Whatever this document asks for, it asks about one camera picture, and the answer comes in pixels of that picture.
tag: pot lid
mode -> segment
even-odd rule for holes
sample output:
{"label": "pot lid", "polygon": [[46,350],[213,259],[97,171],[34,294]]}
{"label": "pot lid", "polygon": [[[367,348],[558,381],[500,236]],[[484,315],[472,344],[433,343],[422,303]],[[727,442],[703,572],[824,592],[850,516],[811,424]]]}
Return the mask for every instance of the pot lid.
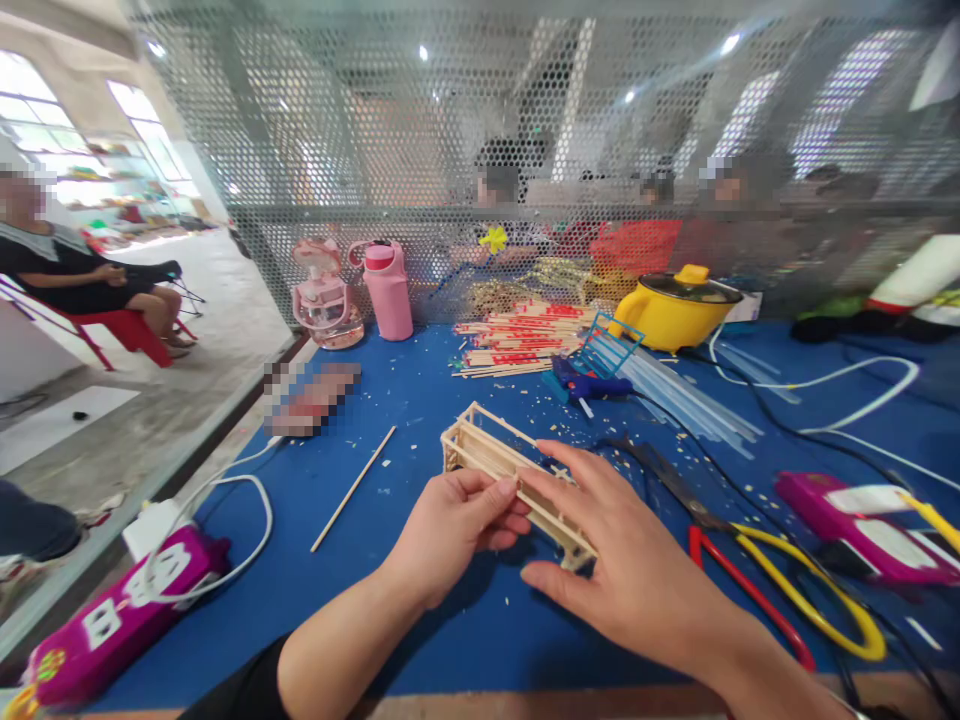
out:
{"label": "pot lid", "polygon": [[710,280],[702,265],[684,265],[678,273],[648,273],[640,278],[645,286],[664,295],[702,303],[738,303],[743,295],[732,287]]}

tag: sandal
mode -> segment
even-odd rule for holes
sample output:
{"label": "sandal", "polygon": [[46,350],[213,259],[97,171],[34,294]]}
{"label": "sandal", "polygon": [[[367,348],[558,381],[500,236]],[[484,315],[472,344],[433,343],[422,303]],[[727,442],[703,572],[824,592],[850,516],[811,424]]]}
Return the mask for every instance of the sandal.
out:
{"label": "sandal", "polygon": [[171,335],[170,337],[164,338],[163,341],[170,347],[176,348],[188,348],[197,344],[195,340],[184,340],[178,335]]}

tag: red plastic chair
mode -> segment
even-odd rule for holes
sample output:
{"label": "red plastic chair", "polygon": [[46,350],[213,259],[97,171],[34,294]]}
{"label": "red plastic chair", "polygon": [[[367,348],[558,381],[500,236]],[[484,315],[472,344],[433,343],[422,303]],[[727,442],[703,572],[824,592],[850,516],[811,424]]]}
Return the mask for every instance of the red plastic chair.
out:
{"label": "red plastic chair", "polygon": [[[6,282],[3,278],[0,278],[0,286],[4,290],[16,293],[18,295],[23,295],[24,297],[29,297],[33,302],[42,305],[47,310],[50,310],[53,313],[56,313],[60,317],[66,319],[73,329],[66,327],[65,325],[57,322],[54,318],[49,317],[41,312],[39,312],[34,307],[28,307],[23,305],[23,303],[17,302],[15,296],[11,297],[10,293],[7,294],[10,300],[13,301],[14,305],[27,317],[33,320],[31,313],[36,313],[44,320],[53,323],[61,330],[66,330],[72,335],[76,335],[78,338],[83,340],[93,353],[100,358],[100,362],[103,363],[103,366],[109,372],[113,372],[116,368],[110,364],[110,361],[107,359],[107,356],[103,354],[103,348],[97,345],[93,339],[87,334],[87,331],[83,329],[84,325],[103,325],[107,328],[113,336],[120,341],[120,344],[128,352],[136,352],[137,350],[143,350],[144,354],[151,360],[153,360],[160,367],[170,367],[173,364],[173,360],[170,359],[170,354],[167,352],[166,346],[163,344],[163,341],[160,340],[150,328],[147,326],[146,321],[143,319],[143,314],[137,312],[136,310],[112,310],[105,313],[92,313],[90,315],[71,315],[65,313],[62,310],[57,310],[54,307],[47,305],[46,303],[40,302],[34,297],[27,295],[20,288],[16,287],[12,283]],[[180,322],[180,318],[177,318],[176,321],[181,332],[186,333],[194,340],[197,339],[196,335],[187,330],[187,327]]]}

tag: blue table mat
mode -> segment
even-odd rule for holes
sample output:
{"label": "blue table mat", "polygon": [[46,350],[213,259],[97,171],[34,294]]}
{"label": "blue table mat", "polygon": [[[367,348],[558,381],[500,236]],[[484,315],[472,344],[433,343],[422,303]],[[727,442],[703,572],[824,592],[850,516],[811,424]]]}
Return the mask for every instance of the blue table mat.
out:
{"label": "blue table mat", "polygon": [[[850,350],[842,351],[836,343],[800,345],[789,338],[785,324],[758,324],[753,329],[750,334],[731,338],[731,342],[780,367],[785,379],[819,377],[849,364]],[[772,530],[755,510],[722,486],[689,440],[655,423],[635,401],[595,401],[596,417],[587,420],[579,409],[562,405],[537,374],[499,379],[451,377],[447,364],[459,355],[460,342],[462,338],[449,326],[432,325],[402,343],[385,342],[368,334],[362,344],[350,350],[318,352],[310,368],[314,371],[324,362],[362,365],[362,380],[355,393],[318,437],[293,441],[232,471],[256,474],[270,495],[275,525],[263,553],[234,583],[188,613],[90,710],[187,706],[278,635],[296,628],[324,603],[376,569],[393,546],[424,484],[442,470],[440,433],[474,400],[533,437],[589,445],[598,438],[627,432],[635,443],[650,441],[677,465],[712,511],[728,520]],[[950,354],[956,357],[957,350],[956,344],[924,348],[900,341],[884,341],[882,346],[941,369]],[[866,357],[870,357],[869,352],[853,351],[853,359]],[[752,496],[809,547],[816,546],[815,538],[779,502],[772,489],[778,471],[826,472],[851,484],[880,481],[873,470],[855,459],[780,433],[762,416],[747,388],[723,381],[712,368],[689,360],[672,367],[765,431],[756,445],[749,446],[756,454],[753,461],[723,444],[706,441],[706,446],[741,486],[751,486]],[[883,392],[889,387],[883,378],[895,380],[902,374],[896,366],[875,365],[871,370],[870,374],[855,372],[835,382],[800,390],[803,403],[798,406],[769,393],[767,402],[792,427],[821,427]],[[922,389],[931,391],[930,387]],[[932,392],[937,397],[936,387]],[[949,400],[944,394],[940,397]],[[397,430],[383,454],[318,552],[311,554],[310,547],[320,530],[392,425]],[[489,421],[484,425],[487,429],[491,426]],[[942,475],[960,477],[960,415],[948,404],[936,406],[916,395],[902,395],[848,430]],[[262,432],[257,432],[241,456],[261,449],[266,441]],[[515,438],[511,444],[541,459]],[[614,461],[623,460],[610,452],[606,454]],[[924,499],[934,502],[954,525],[960,525],[960,495],[955,490],[899,464],[883,464],[895,467]],[[636,467],[618,465],[618,469],[643,496],[644,483]],[[662,487],[655,488],[649,502],[686,546],[690,520],[682,507]],[[197,519],[212,537],[230,538],[230,559],[234,563],[247,556],[263,531],[263,509],[248,484],[218,489],[201,507]],[[783,601],[730,538],[716,533],[713,538],[800,630],[820,670],[835,671],[835,648],[826,638]],[[511,551],[477,556],[443,605],[428,613],[402,642],[370,694],[523,692],[684,681],[681,675],[618,648],[523,584],[519,570],[524,563],[555,556],[553,545],[536,530]],[[759,613],[712,560],[707,564],[710,577],[730,598]],[[871,603],[895,619],[927,662],[944,668],[957,666],[958,590],[916,589],[901,597],[882,588],[858,587]],[[856,637],[841,611],[822,609],[837,627]],[[759,616],[766,622],[762,613]],[[906,623],[905,616],[921,623],[943,649],[937,651],[927,644]],[[852,656],[847,660],[854,670],[904,667],[893,655],[883,663],[864,663]],[[336,662],[336,658],[330,657],[330,662]]]}

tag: bundle of popsicle sticks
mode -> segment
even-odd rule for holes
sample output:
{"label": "bundle of popsicle sticks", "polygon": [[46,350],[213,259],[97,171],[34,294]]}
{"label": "bundle of popsicle sticks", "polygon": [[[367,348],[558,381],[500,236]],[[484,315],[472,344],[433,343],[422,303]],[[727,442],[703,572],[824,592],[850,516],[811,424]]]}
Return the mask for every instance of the bundle of popsicle sticks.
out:
{"label": "bundle of popsicle sticks", "polygon": [[587,307],[517,303],[513,312],[490,313],[482,322],[460,323],[453,331],[473,335],[456,377],[506,377],[550,369],[550,358],[579,350],[578,333],[596,312]]}

